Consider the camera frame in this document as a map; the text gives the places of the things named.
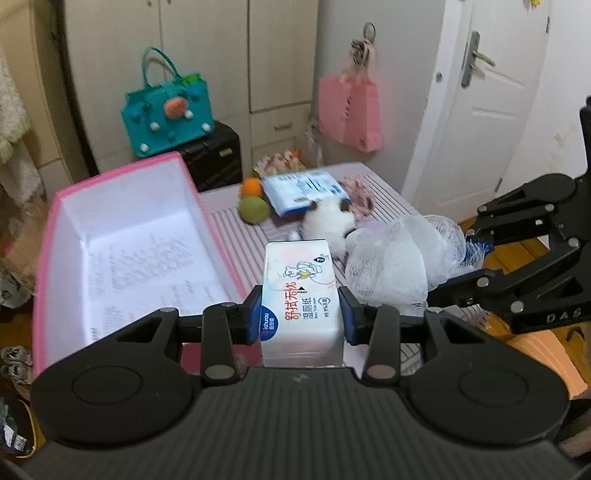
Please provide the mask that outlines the white tissue pack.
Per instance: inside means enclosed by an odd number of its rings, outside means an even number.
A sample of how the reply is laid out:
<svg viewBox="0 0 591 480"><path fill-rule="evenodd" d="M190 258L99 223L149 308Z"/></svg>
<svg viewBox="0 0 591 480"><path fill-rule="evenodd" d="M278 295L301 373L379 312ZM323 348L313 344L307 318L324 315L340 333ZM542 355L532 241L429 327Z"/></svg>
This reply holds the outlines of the white tissue pack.
<svg viewBox="0 0 591 480"><path fill-rule="evenodd" d="M266 245L259 317L263 365L341 367L341 305L325 240Z"/></svg>

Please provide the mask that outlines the white brown plush toy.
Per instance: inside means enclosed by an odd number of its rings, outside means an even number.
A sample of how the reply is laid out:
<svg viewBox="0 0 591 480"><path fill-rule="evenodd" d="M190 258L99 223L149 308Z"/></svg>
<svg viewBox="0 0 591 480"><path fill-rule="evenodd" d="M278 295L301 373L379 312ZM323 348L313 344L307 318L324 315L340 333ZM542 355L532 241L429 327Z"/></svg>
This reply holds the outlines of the white brown plush toy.
<svg viewBox="0 0 591 480"><path fill-rule="evenodd" d="M356 218L351 207L348 200L339 198L312 201L304 212L301 226L290 231L287 239L325 240L332 259L342 260L346 257L346 236L356 229Z"/></svg>

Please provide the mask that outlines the green plush ball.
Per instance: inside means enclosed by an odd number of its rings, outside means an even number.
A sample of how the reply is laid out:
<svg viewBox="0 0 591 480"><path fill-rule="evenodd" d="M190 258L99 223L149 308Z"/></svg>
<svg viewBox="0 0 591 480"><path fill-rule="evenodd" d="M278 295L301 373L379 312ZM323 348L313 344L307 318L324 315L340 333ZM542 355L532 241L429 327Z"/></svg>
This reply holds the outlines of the green plush ball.
<svg viewBox="0 0 591 480"><path fill-rule="evenodd" d="M259 225L270 217L270 205L257 196L243 196L238 202L238 214L243 222Z"/></svg>

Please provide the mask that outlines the pink floral scrunchie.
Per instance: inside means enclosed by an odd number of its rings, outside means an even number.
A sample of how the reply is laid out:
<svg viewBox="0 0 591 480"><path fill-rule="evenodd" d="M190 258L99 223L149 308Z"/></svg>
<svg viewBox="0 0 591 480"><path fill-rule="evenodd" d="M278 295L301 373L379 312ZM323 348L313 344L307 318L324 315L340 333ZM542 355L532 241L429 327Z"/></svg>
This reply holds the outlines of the pink floral scrunchie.
<svg viewBox="0 0 591 480"><path fill-rule="evenodd" d="M359 175L352 175L346 176L339 183L349 195L349 199L351 199L351 209L356 221L369 217L374 210L376 202L365 180Z"/></svg>

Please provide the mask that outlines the blue wet wipes pack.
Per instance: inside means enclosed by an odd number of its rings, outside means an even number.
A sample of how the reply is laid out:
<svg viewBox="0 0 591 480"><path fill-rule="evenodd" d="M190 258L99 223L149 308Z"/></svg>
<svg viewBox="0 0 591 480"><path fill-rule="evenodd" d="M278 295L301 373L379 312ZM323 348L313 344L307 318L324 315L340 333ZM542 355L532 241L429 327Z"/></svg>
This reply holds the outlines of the blue wet wipes pack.
<svg viewBox="0 0 591 480"><path fill-rule="evenodd" d="M301 171L266 177L262 180L262 188L271 207L279 217L304 213L312 202L325 199L351 202L351 198L342 185L324 170Z"/></svg>

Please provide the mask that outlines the orange plush ball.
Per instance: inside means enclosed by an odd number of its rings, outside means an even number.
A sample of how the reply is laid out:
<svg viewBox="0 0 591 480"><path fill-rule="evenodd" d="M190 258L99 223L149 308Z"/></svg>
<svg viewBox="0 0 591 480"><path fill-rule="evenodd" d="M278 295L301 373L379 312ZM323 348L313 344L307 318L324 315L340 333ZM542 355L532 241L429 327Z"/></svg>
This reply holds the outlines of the orange plush ball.
<svg viewBox="0 0 591 480"><path fill-rule="evenodd" d="M259 178L245 178L242 181L242 186L240 187L240 197L263 198L263 187Z"/></svg>

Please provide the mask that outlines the striped tablecloth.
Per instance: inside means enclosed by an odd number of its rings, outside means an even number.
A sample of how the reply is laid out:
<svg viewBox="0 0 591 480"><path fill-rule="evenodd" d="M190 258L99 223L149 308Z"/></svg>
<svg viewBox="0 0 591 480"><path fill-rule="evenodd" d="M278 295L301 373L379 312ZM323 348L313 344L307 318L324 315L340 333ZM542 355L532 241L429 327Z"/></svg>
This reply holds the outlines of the striped tablecloth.
<svg viewBox="0 0 591 480"><path fill-rule="evenodd" d="M348 191L311 198L305 184L322 174L260 180L263 196L228 187L201 197L239 285L263 288L254 331L266 367L360 365L342 337L341 286L360 303L421 316L432 290L484 263L484 248L454 221L409 211L382 182L363 178L362 202ZM358 219L370 203L369 218Z"/></svg>

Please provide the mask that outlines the white printed paper sheet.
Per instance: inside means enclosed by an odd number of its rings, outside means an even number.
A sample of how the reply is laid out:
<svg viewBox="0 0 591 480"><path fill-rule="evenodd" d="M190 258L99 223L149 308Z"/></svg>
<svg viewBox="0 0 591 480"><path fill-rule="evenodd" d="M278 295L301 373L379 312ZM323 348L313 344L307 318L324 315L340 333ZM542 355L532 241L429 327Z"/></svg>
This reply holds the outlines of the white printed paper sheet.
<svg viewBox="0 0 591 480"><path fill-rule="evenodd" d="M228 301L200 234L170 219L90 243L86 260L85 335L97 341L164 307L182 315Z"/></svg>

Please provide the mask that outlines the pink cardboard box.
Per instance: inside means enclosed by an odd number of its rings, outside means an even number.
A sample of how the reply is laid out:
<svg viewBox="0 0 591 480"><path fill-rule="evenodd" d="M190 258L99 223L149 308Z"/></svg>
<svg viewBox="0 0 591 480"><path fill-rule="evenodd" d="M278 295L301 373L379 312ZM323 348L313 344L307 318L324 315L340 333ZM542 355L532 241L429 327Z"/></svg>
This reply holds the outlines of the pink cardboard box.
<svg viewBox="0 0 591 480"><path fill-rule="evenodd" d="M36 274L33 371L162 307L198 315L246 295L180 155L128 164L54 197Z"/></svg>

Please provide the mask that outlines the black suitcase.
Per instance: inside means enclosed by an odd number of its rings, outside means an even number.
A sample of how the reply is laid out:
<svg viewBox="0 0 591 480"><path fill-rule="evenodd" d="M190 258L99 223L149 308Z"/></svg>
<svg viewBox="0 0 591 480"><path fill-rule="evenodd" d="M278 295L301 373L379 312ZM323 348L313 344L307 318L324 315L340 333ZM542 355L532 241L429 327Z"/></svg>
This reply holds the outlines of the black suitcase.
<svg viewBox="0 0 591 480"><path fill-rule="evenodd" d="M214 122L211 134L176 147L198 192L242 182L242 150L238 133Z"/></svg>

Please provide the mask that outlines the pink paper bag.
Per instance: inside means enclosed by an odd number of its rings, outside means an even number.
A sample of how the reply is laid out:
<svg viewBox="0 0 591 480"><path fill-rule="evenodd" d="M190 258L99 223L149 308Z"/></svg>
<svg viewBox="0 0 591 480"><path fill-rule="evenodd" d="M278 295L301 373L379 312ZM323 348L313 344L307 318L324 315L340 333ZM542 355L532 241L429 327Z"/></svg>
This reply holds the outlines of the pink paper bag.
<svg viewBox="0 0 591 480"><path fill-rule="evenodd" d="M367 39L352 41L339 75L318 80L318 123L332 140L363 153L382 149L378 85L373 79L375 48Z"/></svg>

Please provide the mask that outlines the teal felt handbag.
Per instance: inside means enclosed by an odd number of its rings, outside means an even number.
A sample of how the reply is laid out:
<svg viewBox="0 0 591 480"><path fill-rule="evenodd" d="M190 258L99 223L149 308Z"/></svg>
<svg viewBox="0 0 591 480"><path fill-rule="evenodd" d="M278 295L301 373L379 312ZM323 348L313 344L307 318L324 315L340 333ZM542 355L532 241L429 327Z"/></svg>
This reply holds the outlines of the teal felt handbag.
<svg viewBox="0 0 591 480"><path fill-rule="evenodd" d="M156 53L172 71L172 80L148 82L149 56ZM139 158L158 155L211 134L214 129L207 83L198 73L179 74L160 49L148 47L142 56L143 88L126 94L121 117L133 153Z"/></svg>

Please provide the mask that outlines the white door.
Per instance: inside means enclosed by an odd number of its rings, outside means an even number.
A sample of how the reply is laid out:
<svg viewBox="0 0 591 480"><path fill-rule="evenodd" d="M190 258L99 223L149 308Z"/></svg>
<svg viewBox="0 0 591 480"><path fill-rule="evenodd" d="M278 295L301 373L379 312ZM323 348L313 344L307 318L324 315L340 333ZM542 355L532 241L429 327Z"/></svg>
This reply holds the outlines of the white door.
<svg viewBox="0 0 591 480"><path fill-rule="evenodd" d="M423 214L461 221L493 199L523 135L539 85L551 4L448 1L428 107L403 187ZM461 87L472 31L484 79Z"/></svg>

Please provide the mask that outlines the pair of sneakers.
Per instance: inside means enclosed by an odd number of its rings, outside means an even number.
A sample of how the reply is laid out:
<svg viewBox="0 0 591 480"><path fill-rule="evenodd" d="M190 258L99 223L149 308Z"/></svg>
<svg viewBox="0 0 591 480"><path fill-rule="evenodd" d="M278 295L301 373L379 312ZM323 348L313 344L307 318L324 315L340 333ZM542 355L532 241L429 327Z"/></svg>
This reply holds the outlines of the pair of sneakers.
<svg viewBox="0 0 591 480"><path fill-rule="evenodd" d="M28 347L7 346L1 350L1 375L19 385L33 382L32 353Z"/></svg>

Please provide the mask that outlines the white knitted pajama jacket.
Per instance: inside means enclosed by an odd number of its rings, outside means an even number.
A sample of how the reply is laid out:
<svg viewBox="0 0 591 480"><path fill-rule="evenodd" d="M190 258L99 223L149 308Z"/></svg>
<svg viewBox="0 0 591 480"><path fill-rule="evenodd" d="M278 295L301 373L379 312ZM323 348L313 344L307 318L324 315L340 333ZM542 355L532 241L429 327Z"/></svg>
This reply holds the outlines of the white knitted pajama jacket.
<svg viewBox="0 0 591 480"><path fill-rule="evenodd" d="M31 120L10 72L4 52L0 54L0 159L5 165L15 145L31 129Z"/></svg>

